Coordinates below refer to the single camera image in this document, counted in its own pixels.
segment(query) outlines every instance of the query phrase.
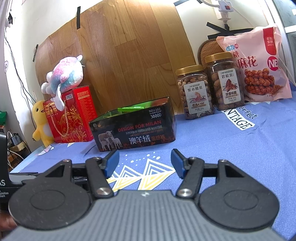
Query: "white wall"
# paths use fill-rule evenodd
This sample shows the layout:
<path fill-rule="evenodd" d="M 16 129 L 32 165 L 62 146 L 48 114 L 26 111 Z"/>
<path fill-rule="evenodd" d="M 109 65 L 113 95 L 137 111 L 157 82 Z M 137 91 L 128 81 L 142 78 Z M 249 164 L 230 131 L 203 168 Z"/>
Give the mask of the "white wall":
<path fill-rule="evenodd" d="M 9 87 L 7 84 L 6 74 L 3 71 L 4 64 L 4 25 L 5 25 L 5 14 L 7 8 L 8 0 L 3 0 L 0 3 L 0 110 L 6 111 L 6 127 L 5 131 L 11 131 L 19 133 L 19 135 L 24 138 L 22 130 L 20 129 L 19 122 L 16 117 L 14 106 L 12 104 L 9 92 Z"/>
<path fill-rule="evenodd" d="M 13 24 L 11 27 L 6 28 L 6 37 L 9 42 L 9 45 L 12 49 L 13 56 L 16 62 L 17 72 L 24 83 L 24 88 L 28 90 L 27 81 L 24 72 L 24 66 L 22 61 L 22 50 L 20 42 L 20 22 L 22 19 L 17 17 L 21 12 L 21 3 L 22 0 L 14 0 L 12 2 L 12 16 L 16 16 L 13 19 Z M 8 44 L 4 43 L 4 59 L 8 61 L 8 69 L 6 72 L 7 83 L 9 87 L 9 92 L 11 96 L 11 101 L 15 110 L 15 115 L 19 121 L 19 127 L 24 135 L 26 142 L 29 147 L 34 150 L 42 145 L 42 142 L 35 142 L 32 140 L 32 134 L 35 131 L 34 125 L 32 123 L 30 110 L 26 103 L 25 94 L 21 90 L 21 84 L 18 80 L 15 68 L 13 66 L 13 61 L 10 53 Z"/>
<path fill-rule="evenodd" d="M 230 30 L 241 28 L 252 28 L 257 26 L 267 26 L 268 23 L 257 0 L 231 0 L 232 6 L 245 16 L 252 26 L 246 22 L 238 13 L 231 12 L 228 21 Z M 210 34 L 218 33 L 206 26 L 207 22 L 224 28 L 223 22 L 216 18 L 213 7 L 204 3 L 200 4 L 196 0 L 189 0 L 176 7 L 190 42 L 194 57 L 197 60 L 199 46 Z"/>
<path fill-rule="evenodd" d="M 13 52 L 21 78 L 27 82 L 30 93 L 34 91 L 37 100 L 43 100 L 39 83 L 35 72 L 35 63 L 32 61 L 36 44 L 41 44 L 50 34 L 55 32 L 66 22 L 76 16 L 77 7 L 81 6 L 81 12 L 92 7 L 101 0 L 13 0 L 12 15 L 15 17 L 14 24 L 8 30 L 8 38 L 13 43 Z M 267 21 L 257 0 L 232 0 L 233 6 L 238 9 L 253 26 L 266 26 Z M 215 30 L 206 26 L 207 22 L 223 27 L 223 22 L 217 20 L 214 9 L 205 4 L 199 4 L 196 0 L 189 0 L 176 7 L 186 34 L 197 60 L 199 46 L 207 40 L 207 35 L 216 33 Z M 231 20 L 228 22 L 230 29 L 249 28 L 250 26 L 236 12 L 230 13 Z M 12 66 L 9 68 L 9 90 L 18 96 L 12 98 L 16 109 L 16 116 L 20 127 L 30 146 L 34 149 L 41 143 L 31 141 L 34 127 L 30 121 L 28 108 L 25 100 L 20 95 L 18 80 L 13 74 Z"/>

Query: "gold lid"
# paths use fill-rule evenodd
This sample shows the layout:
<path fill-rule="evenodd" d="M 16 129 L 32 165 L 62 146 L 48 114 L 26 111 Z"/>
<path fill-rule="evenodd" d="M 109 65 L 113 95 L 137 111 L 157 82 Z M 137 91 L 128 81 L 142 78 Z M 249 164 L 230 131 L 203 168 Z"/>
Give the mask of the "gold lid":
<path fill-rule="evenodd" d="M 215 54 L 209 55 L 205 57 L 205 63 L 207 64 L 209 62 L 213 62 L 213 61 L 217 61 L 225 58 L 232 58 L 231 53 L 223 52 L 223 53 L 215 53 Z"/>
<path fill-rule="evenodd" d="M 193 73 L 193 72 L 199 72 L 199 71 L 203 71 L 203 67 L 201 64 L 177 69 L 175 73 L 177 76 L 180 76 L 180 75 L 189 74 L 189 73 Z"/>

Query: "wooden board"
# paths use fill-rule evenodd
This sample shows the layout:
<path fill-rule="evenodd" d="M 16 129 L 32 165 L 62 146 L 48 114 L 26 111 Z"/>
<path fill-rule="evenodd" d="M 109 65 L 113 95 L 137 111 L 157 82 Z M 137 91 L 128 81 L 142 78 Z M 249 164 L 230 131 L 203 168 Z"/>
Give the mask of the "wooden board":
<path fill-rule="evenodd" d="M 36 75 L 67 56 L 83 55 L 83 81 L 97 114 L 170 96 L 175 113 L 183 107 L 175 70 L 195 65 L 177 10 L 170 0 L 104 0 L 72 19 L 39 45 Z"/>

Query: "circular gripper mount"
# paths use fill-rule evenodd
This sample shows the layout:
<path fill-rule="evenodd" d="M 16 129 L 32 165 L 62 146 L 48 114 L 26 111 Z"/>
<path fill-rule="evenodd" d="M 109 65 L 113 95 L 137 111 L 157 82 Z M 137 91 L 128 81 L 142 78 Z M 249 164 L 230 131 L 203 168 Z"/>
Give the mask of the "circular gripper mount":
<path fill-rule="evenodd" d="M 214 223 L 234 231 L 271 226 L 279 212 L 269 189 L 225 160 L 218 163 L 217 183 L 201 193 L 198 206 Z"/>
<path fill-rule="evenodd" d="M 65 227 L 79 220 L 90 206 L 90 198 L 72 183 L 72 162 L 63 160 L 25 184 L 9 200 L 13 219 L 36 230 Z"/>

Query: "pink snack bag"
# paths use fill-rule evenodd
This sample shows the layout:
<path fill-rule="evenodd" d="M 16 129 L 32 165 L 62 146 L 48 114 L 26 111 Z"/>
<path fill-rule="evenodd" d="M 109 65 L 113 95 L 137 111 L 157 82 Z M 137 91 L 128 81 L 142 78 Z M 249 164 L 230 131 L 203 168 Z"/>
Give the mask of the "pink snack bag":
<path fill-rule="evenodd" d="M 225 52 L 237 61 L 248 101 L 292 98 L 289 80 L 278 66 L 281 35 L 275 24 L 256 27 L 237 36 L 217 37 Z"/>

